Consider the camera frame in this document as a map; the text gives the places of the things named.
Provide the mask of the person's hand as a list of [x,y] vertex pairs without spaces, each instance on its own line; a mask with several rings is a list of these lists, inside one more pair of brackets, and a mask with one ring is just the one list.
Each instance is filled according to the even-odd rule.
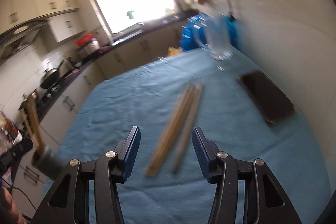
[[4,197],[4,200],[2,203],[4,207],[6,208],[6,210],[8,211],[11,220],[13,220],[14,223],[19,223],[19,224],[27,223],[22,213],[17,208],[17,205],[12,195],[10,194],[10,192],[3,186],[1,186],[1,190],[3,191],[3,197]]

